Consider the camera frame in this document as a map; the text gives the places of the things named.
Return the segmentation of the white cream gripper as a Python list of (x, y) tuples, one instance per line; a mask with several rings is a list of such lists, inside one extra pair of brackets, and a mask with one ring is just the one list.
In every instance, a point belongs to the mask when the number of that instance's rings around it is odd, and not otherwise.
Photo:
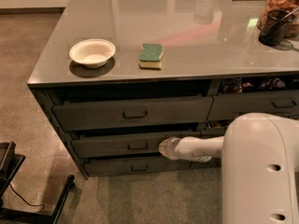
[(159, 152), (169, 160), (184, 160), (183, 153), (179, 150), (181, 139), (177, 137), (169, 137), (164, 139), (158, 146)]

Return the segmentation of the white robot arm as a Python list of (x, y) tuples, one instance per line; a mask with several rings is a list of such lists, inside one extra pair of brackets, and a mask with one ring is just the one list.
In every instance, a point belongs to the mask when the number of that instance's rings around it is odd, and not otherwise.
[(222, 224), (299, 224), (298, 120), (249, 113), (221, 137), (171, 137), (159, 151), (173, 161), (221, 159)]

